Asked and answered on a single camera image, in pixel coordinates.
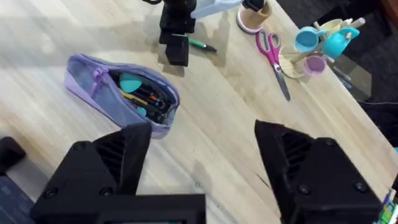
teal cup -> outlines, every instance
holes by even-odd
[[[343,53],[351,40],[358,35],[359,30],[352,27],[344,27],[326,38],[322,45],[322,53],[336,59]]]
[[[317,30],[314,27],[303,27],[296,34],[294,47],[301,52],[309,52],[317,47],[319,36],[325,33],[324,30]]]

pen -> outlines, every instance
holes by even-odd
[[[181,35],[181,34],[172,34],[172,35],[181,36],[181,37],[188,37],[187,35]],[[199,40],[195,40],[195,39],[192,39],[192,38],[188,37],[188,41],[189,41],[189,44],[191,44],[193,46],[196,46],[196,47],[199,47],[202,50],[205,50],[207,52],[217,53],[217,49],[215,49],[214,47],[212,47],[212,46],[210,46],[208,44],[200,42]]]

wooden table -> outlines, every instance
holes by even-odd
[[[270,4],[264,28],[291,43],[297,27],[275,0]],[[0,134],[27,151],[30,173],[10,176],[32,198],[41,190],[35,181],[51,176],[73,142],[118,130],[63,87],[75,52],[151,67],[180,91],[171,132],[150,145],[140,194],[204,192],[208,223],[279,223],[274,195],[259,178],[268,182],[254,136],[261,119],[335,138],[383,198],[398,156],[330,70],[307,82],[286,79],[287,102],[254,36],[236,25],[237,8],[197,21],[192,37],[218,55],[191,49],[188,68],[164,65],[161,10],[140,0],[2,1]]]

screw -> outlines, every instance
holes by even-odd
[[[58,194],[58,188],[54,187],[52,189],[47,189],[44,192],[44,199],[54,198],[55,196],[57,196],[57,194]]]
[[[333,146],[333,145],[335,144],[335,142],[334,142],[332,139],[327,139],[327,140],[326,140],[326,144],[327,144],[328,146]]]
[[[307,186],[307,185],[305,185],[305,184],[299,185],[299,186],[298,186],[298,191],[299,191],[301,194],[304,194],[304,195],[309,195],[309,194],[311,193],[310,187]]]
[[[101,196],[110,196],[113,193],[113,189],[111,187],[103,187],[100,191],[99,191],[99,195]]]
[[[368,190],[368,186],[362,182],[357,182],[354,184],[355,189],[359,192],[365,193]]]

black plastic part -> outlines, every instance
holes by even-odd
[[[382,205],[334,139],[256,121],[257,142],[285,224],[372,223]]]
[[[30,211],[36,224],[206,223],[205,196],[135,195],[150,124],[76,142]]]
[[[25,157],[25,151],[11,137],[0,139],[0,175]]]
[[[173,36],[166,46],[166,56],[171,65],[188,66],[188,37]]]
[[[181,42],[172,34],[186,34],[195,31],[195,19],[191,12],[195,10],[196,0],[164,0],[162,17],[160,18],[159,43],[166,44],[166,56],[171,65],[188,66],[189,45]]]

